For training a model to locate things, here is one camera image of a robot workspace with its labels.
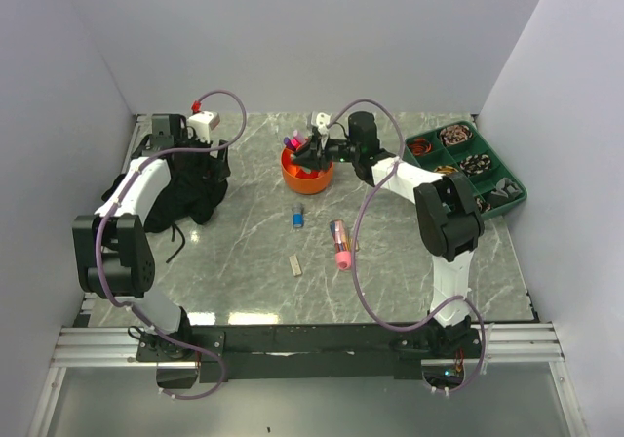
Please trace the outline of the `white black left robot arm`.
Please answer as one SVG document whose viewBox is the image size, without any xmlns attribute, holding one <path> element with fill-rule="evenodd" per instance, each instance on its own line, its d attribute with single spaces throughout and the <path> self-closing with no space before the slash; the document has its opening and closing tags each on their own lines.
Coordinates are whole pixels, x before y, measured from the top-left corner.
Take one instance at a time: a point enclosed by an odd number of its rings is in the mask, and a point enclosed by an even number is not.
<svg viewBox="0 0 624 437">
<path fill-rule="evenodd" d="M 92 214 L 77 217 L 72 237 L 82 290 L 108 299 L 141 321 L 128 333 L 148 350 L 175 361 L 201 354 L 186 311 L 154 286 L 156 263 L 147 236 L 170 230 L 190 218 L 203 225 L 228 188 L 230 168 L 225 140 L 214 146 L 220 118 L 210 111 L 190 117 L 157 114 L 131 155 L 128 170 L 103 195 Z"/>
</svg>

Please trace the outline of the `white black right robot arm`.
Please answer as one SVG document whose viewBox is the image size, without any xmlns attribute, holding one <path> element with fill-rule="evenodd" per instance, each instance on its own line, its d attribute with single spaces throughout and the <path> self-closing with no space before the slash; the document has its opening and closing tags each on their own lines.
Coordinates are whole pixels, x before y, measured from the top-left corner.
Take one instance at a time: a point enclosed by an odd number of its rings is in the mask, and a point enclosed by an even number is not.
<svg viewBox="0 0 624 437">
<path fill-rule="evenodd" d="M 292 162 L 313 171 L 349 163 L 373 190 L 386 189 L 413 203 L 420 238 L 432 257 L 433 296 L 428 315 L 412 329 L 424 335 L 425 349 L 435 357 L 483 358 L 486 330 L 472 327 L 479 313 L 467 295 L 470 265 L 485 225 L 468 179 L 459 172 L 426 171 L 384 149 L 370 112 L 352 113 L 343 139 L 331 137 L 331 125 L 328 114 L 312 113 L 310 135 Z"/>
</svg>

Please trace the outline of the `beige eraser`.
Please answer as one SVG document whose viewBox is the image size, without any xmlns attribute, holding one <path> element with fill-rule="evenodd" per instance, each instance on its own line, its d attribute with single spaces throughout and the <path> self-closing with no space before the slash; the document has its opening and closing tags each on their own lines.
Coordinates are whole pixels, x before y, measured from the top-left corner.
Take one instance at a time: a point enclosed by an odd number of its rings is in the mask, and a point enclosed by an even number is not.
<svg viewBox="0 0 624 437">
<path fill-rule="evenodd" d="M 296 255 L 289 256 L 289 264 L 292 270 L 292 275 L 294 277 L 298 277 L 302 275 L 302 270 L 300 264 L 298 262 L 298 258 Z"/>
</svg>

